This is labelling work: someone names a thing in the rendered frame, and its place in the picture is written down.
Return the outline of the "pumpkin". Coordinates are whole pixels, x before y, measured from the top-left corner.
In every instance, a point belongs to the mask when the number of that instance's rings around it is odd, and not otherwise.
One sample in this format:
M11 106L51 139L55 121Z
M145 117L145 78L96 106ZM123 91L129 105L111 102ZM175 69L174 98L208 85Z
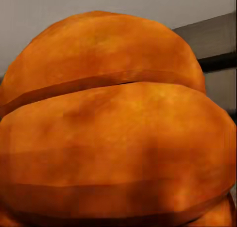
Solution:
M164 24L95 10L0 85L0 227L237 227L237 126Z

